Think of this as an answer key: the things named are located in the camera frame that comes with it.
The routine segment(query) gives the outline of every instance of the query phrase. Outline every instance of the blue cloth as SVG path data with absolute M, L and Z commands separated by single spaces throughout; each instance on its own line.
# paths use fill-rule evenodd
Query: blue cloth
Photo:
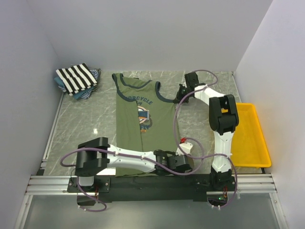
M 97 71 L 96 69 L 92 69 L 92 68 L 90 68 L 89 70 L 92 73 L 93 77 L 96 79 L 96 81 L 98 81 L 98 78 L 100 76 L 99 71 Z M 54 80 L 58 84 L 58 87 L 63 92 L 66 92 L 66 88 L 65 88 L 64 83 L 61 80 L 61 78 L 57 76 L 57 77 L 54 78 Z M 91 96 L 93 88 L 94 88 L 94 86 L 91 87 L 91 88 L 88 88 L 88 89 L 86 89 L 84 91 L 78 92 L 78 93 L 73 95 L 73 98 L 75 98 L 75 99 L 79 99 L 79 98 L 88 99 Z

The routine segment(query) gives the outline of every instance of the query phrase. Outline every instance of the gray marble surface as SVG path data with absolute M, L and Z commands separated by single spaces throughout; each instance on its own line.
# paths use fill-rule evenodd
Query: gray marble surface
M 189 71 L 132 71 L 122 72 L 125 77 L 137 77 L 142 80 L 155 80 L 161 82 L 160 93 L 169 99 L 174 99 L 179 84 L 184 82 L 184 74 Z M 115 97 L 116 87 L 111 74 L 102 72 L 98 84 L 98 91 L 94 92 L 88 100 L 75 100 L 65 95 L 62 101 L 58 122 L 54 129 L 53 141 L 49 146 L 48 161 L 44 175 L 66 176 L 70 175 L 72 168 L 61 167 L 60 158 L 77 148 L 78 144 L 104 136 L 109 143 L 116 143 Z M 237 102 L 240 97 L 231 72 L 216 72 L 219 82 L 211 88 L 223 94 L 233 94 Z M 198 73 L 199 81 L 211 83 L 214 79 L 209 73 Z M 209 126 L 208 106 L 202 101 L 191 98 L 184 104 L 178 116 L 178 127 L 181 137 L 198 139 L 205 148 L 205 154 L 214 152 L 214 135 Z M 199 146 L 194 144 L 194 156 L 201 155 Z M 212 158 L 205 160 L 198 173 L 210 173 Z M 65 160 L 66 164 L 76 162 L 76 156 Z M 238 167 L 238 173 L 261 173 L 257 168 Z

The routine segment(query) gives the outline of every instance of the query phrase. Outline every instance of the plastic container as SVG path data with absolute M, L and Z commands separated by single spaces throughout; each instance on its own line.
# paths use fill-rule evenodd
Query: plastic container
M 237 103 L 239 125 L 232 139 L 231 159 L 237 167 L 271 166 L 271 160 L 253 104 Z

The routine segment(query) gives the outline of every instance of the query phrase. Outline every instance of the striped cloth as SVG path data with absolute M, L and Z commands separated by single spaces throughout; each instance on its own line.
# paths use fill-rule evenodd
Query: striped cloth
M 94 69 L 94 68 L 89 68 L 89 71 L 91 72 L 91 74 L 93 75 L 93 77 L 95 78 L 96 81 L 98 81 L 100 75 L 101 75 L 101 70 L 100 69 Z M 58 80 L 55 80 L 58 84 L 59 84 L 59 88 L 63 91 L 66 92 L 66 88 L 64 87 L 63 83 L 59 83 Z M 97 91 L 97 86 L 93 86 L 89 89 L 86 89 L 85 91 L 82 92 L 78 92 L 77 94 L 74 94 L 73 97 L 75 99 L 88 99 L 91 96 L 92 92 Z
M 97 84 L 85 63 L 56 70 L 70 96 Z

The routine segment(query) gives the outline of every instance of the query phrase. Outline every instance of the wall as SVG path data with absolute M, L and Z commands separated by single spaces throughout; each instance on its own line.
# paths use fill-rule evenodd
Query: wall
M 272 0 L 28 0 L 61 61 L 236 70 Z
M 0 31 L 0 222 L 10 229 L 58 106 L 59 61 L 25 0 L 1 1 Z
M 256 105 L 292 229 L 305 224 L 304 9 L 303 0 L 274 0 L 236 70 L 243 102 Z

